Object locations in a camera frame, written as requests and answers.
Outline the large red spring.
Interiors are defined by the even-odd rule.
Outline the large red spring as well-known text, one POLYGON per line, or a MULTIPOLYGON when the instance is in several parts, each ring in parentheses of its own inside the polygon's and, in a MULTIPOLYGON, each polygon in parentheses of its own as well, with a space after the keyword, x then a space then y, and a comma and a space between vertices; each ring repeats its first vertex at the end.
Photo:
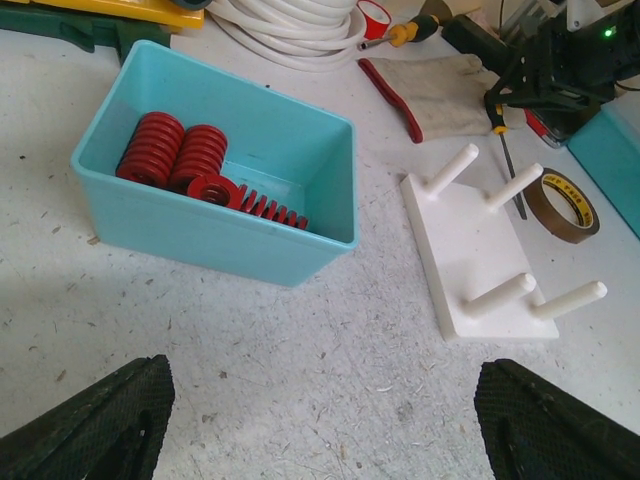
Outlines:
POLYGON ((227 148, 227 137, 219 128, 206 124, 190 127, 171 170, 168 189, 185 194, 194 178, 219 174, 227 148))
POLYGON ((160 111, 144 114, 125 148, 116 176, 165 188, 184 136, 185 129, 174 116, 160 111))

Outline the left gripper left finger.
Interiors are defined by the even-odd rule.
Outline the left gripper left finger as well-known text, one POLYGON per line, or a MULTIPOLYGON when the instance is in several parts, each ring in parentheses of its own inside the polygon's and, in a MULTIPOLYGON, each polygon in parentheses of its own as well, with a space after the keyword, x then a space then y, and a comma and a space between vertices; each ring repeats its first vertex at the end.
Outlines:
POLYGON ((135 359, 1 438, 3 479, 151 479, 175 389, 164 355, 135 359))

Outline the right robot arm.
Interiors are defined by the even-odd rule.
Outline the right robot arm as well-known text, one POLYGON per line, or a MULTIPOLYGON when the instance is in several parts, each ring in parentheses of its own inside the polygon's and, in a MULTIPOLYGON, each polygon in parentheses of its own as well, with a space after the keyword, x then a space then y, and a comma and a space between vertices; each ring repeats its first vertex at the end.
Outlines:
POLYGON ((639 74, 639 3, 580 29, 565 13, 543 22, 485 94, 490 113, 512 108, 579 111, 614 99, 618 82, 639 74))

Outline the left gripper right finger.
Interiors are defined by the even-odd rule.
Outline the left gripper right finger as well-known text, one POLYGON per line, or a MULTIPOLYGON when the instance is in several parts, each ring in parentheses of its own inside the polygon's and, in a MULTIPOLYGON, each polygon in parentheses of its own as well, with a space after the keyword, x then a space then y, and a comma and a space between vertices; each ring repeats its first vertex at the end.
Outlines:
POLYGON ((497 479, 637 479, 639 436, 510 359, 482 364, 474 395, 497 479))

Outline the black yellow file tool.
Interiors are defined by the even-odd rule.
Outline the black yellow file tool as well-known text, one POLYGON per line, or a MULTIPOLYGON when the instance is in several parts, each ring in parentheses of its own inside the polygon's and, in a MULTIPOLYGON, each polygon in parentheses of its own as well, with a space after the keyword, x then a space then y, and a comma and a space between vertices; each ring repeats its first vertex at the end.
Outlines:
MULTIPOLYGON (((503 154, 506 160, 506 165, 508 172, 511 178, 515 177, 515 169, 513 165, 513 161, 509 152, 509 148, 507 146, 504 134, 507 132, 507 127, 504 122, 504 113, 501 105, 494 105, 490 102, 485 102, 485 108, 487 114, 489 116, 491 122, 492 132, 496 134, 501 142, 503 154)), ((514 197, 514 203, 516 205, 517 211, 522 220, 527 219, 527 213, 524 206, 524 202, 520 193, 516 194, 514 197)))

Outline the brown tape roll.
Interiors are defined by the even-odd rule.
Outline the brown tape roll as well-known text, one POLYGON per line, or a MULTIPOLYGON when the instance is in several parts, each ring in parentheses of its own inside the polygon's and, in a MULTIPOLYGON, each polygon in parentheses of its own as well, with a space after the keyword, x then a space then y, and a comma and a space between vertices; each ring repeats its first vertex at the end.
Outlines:
POLYGON ((556 170, 545 168, 524 189, 524 198, 535 218, 560 240, 579 244, 600 230, 599 217, 589 198, 556 170))

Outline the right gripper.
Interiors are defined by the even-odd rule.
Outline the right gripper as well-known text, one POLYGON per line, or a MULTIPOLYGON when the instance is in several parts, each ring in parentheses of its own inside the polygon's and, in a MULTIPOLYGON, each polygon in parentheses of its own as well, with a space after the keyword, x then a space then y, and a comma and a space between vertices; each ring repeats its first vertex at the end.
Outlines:
POLYGON ((487 110, 579 111, 614 99, 620 81, 620 21, 601 19, 571 32, 550 19, 527 39, 484 95, 487 110))

